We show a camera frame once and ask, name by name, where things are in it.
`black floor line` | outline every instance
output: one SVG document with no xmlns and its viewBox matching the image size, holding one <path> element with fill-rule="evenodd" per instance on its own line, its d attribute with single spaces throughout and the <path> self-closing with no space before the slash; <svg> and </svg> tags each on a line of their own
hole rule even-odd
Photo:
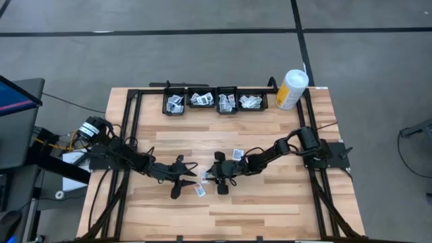
<svg viewBox="0 0 432 243">
<path fill-rule="evenodd" d="M 3 14 L 5 13 L 5 11 L 6 11 L 6 9 L 7 9 L 7 6 L 9 6 L 9 4 L 11 3 L 11 1 L 12 1 L 12 0 L 6 0 L 6 1 L 3 3 L 3 6 L 1 6 L 1 8 L 0 8 L 0 18 L 1 18 L 1 16 L 3 16 Z"/>
<path fill-rule="evenodd" d="M 305 28 L 303 33 L 399 33 L 432 32 L 432 27 L 406 28 Z"/>
<path fill-rule="evenodd" d="M 283 34 L 297 33 L 294 28 L 236 28 L 202 30 L 125 30 L 95 32 L 0 32 L 0 37 L 65 37 L 65 36 L 151 36 L 151 35 L 194 35 L 194 34 Z"/>
<path fill-rule="evenodd" d="M 303 63 L 306 66 L 306 73 L 308 74 L 309 77 L 309 86 L 315 86 L 315 82 L 313 80 L 313 75 L 312 75 L 311 62 L 309 61 L 308 49 L 306 47 L 306 41 L 304 39 L 304 34 L 302 31 L 303 30 L 302 22 L 300 20 L 300 13 L 298 11 L 296 0 L 291 0 L 291 7 L 292 7 L 292 13 L 294 14 L 294 21 L 296 23 L 298 44 L 300 45 L 300 53 L 302 55 Z"/>
</svg>

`computer monitor screen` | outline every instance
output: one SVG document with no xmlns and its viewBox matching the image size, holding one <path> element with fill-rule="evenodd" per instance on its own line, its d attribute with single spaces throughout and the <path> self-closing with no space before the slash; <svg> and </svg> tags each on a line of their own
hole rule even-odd
<svg viewBox="0 0 432 243">
<path fill-rule="evenodd" d="M 42 101 L 0 76 L 0 116 L 39 107 Z"/>
</svg>

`wooden tabletop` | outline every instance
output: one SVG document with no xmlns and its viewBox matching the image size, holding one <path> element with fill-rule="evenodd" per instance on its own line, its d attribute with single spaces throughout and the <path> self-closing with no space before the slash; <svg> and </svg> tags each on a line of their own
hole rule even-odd
<svg viewBox="0 0 432 243">
<path fill-rule="evenodd" d="M 109 97 L 106 118 L 121 124 L 126 103 L 127 88 L 113 88 Z M 329 91 L 310 88 L 317 126 L 336 122 Z M 214 152 L 222 151 L 227 159 L 233 149 L 249 150 L 256 146 L 264 149 L 278 138 L 299 128 L 297 110 L 278 109 L 275 95 L 268 94 L 269 108 L 263 112 L 238 112 L 219 115 L 214 109 L 185 107 L 183 116 L 162 114 L 162 94 L 146 94 L 142 98 L 138 122 L 138 151 L 155 146 L 157 162 L 171 164 L 178 155 L 185 162 L 197 162 L 198 177 L 182 176 L 199 182 L 202 171 L 214 162 Z M 133 107 L 128 120 L 132 124 Z M 327 141 L 338 141 L 338 125 L 319 130 Z M 298 144 L 296 138 L 290 140 Z M 328 169 L 329 183 L 336 208 L 358 233 L 363 226 L 351 179 L 340 169 Z M 88 214 L 103 171 L 92 173 L 81 216 L 78 236 L 88 229 Z M 92 215 L 92 223 L 105 208 L 111 172 L 103 180 Z M 182 189 L 177 200 L 169 197 L 173 184 L 131 173 L 128 186 L 121 240 L 266 240 L 319 239 L 317 218 L 313 204 L 311 183 L 301 157 L 288 155 L 270 163 L 259 175 L 236 178 L 237 186 L 229 185 L 228 195 L 218 195 L 214 184 L 202 185 L 206 195 L 198 197 L 193 186 Z M 331 225 L 323 206 L 327 234 Z M 111 217 L 109 236 L 113 235 L 115 216 Z"/>
</svg>

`black bin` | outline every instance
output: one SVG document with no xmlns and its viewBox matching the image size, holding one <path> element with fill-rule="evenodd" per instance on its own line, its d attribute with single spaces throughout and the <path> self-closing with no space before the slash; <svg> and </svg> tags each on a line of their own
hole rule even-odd
<svg viewBox="0 0 432 243">
<path fill-rule="evenodd" d="M 183 105 L 183 112 L 181 113 L 172 113 L 170 111 L 167 111 L 167 102 L 168 98 L 172 97 L 173 95 L 178 95 L 183 97 L 181 105 Z M 162 113 L 166 115 L 183 115 L 184 110 L 186 108 L 185 102 L 186 100 L 186 89 L 185 88 L 165 88 L 163 89 L 163 104 L 162 104 Z"/>
<path fill-rule="evenodd" d="M 255 97 L 261 97 L 263 101 L 261 101 L 259 108 L 243 108 L 242 103 L 240 102 L 240 98 L 242 96 L 249 97 L 251 95 Z M 264 111 L 265 109 L 269 108 L 269 103 L 267 100 L 267 93 L 264 91 L 259 91 L 255 89 L 239 89 L 237 92 L 237 106 L 240 111 Z"/>
<path fill-rule="evenodd" d="M 197 93 L 198 95 L 202 96 L 205 95 L 207 93 L 211 93 L 211 95 L 213 96 L 213 104 L 212 105 L 194 105 L 192 104 L 192 101 L 190 101 L 190 98 L 192 98 L 192 95 L 194 95 L 194 93 Z M 214 87 L 190 87 L 188 88 L 188 96 L 187 96 L 187 101 L 186 104 L 190 107 L 190 108 L 213 108 L 214 106 L 216 106 L 216 88 Z"/>
<path fill-rule="evenodd" d="M 232 108 L 231 112 L 229 111 L 220 111 L 219 107 L 219 95 L 234 95 L 236 107 Z M 238 96 L 237 96 L 237 87 L 217 87 L 216 88 L 216 110 L 221 115 L 229 115 L 235 114 L 238 111 Z"/>
</svg>

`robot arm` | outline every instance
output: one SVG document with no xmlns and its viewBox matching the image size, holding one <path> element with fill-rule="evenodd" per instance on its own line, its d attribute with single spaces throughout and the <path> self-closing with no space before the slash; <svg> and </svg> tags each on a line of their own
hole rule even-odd
<svg viewBox="0 0 432 243">
<path fill-rule="evenodd" d="M 159 183 L 167 180 L 174 183 L 171 190 L 171 198 L 180 196 L 182 187 L 195 184 L 196 182 L 181 180 L 180 176 L 196 176 L 191 172 L 198 164 L 183 163 L 183 155 L 179 155 L 172 165 L 155 163 L 153 156 L 154 147 L 147 153 L 138 153 L 123 139 L 116 136 L 113 126 L 107 120 L 100 117 L 89 117 L 77 132 L 76 140 L 84 140 L 92 145 L 92 150 L 102 151 L 104 158 L 110 158 L 116 163 L 124 165 L 142 175 L 155 178 Z"/>
<path fill-rule="evenodd" d="M 299 151 L 294 145 L 288 143 L 288 140 L 293 136 L 298 137 L 302 145 L 302 151 Z M 259 154 L 249 155 L 250 151 L 246 152 L 240 161 L 227 161 L 225 159 L 225 154 L 222 152 L 215 153 L 216 162 L 207 173 L 213 176 L 213 178 L 208 178 L 208 180 L 213 180 L 218 185 L 218 194 L 228 194 L 228 186 L 225 182 L 226 179 L 235 186 L 234 177 L 259 174 L 267 167 L 268 163 L 281 156 L 294 154 L 301 157 L 311 156 L 317 159 L 327 159 L 332 156 L 326 141 L 323 139 L 319 140 L 314 130 L 310 127 L 294 130 L 288 134 L 287 137 L 276 140 L 272 147 L 265 151 L 263 149 L 261 150 L 262 153 Z"/>
</svg>

